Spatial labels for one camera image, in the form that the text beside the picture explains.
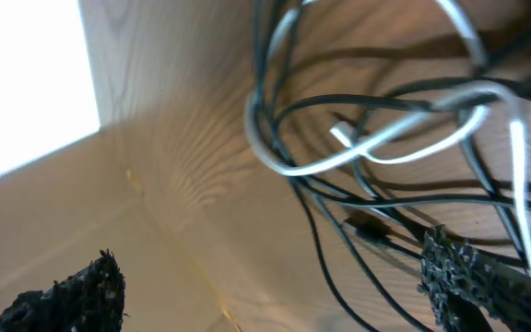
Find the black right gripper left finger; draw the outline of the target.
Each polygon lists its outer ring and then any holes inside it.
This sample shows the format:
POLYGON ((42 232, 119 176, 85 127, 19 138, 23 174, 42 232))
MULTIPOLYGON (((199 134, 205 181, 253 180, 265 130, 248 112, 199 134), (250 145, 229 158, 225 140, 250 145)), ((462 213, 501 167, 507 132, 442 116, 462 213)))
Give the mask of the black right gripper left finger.
POLYGON ((0 314, 0 332, 119 332, 125 277, 110 250, 48 290, 28 290, 0 314))

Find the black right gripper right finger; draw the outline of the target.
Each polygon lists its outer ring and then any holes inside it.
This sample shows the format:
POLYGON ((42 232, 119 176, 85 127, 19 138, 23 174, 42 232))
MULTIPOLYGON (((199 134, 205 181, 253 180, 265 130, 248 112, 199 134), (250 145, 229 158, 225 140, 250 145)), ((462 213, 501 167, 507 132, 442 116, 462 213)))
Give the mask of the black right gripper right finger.
POLYGON ((444 331, 490 331, 481 309, 511 331, 531 331, 531 278, 451 241, 440 227, 424 235, 419 290, 444 331))

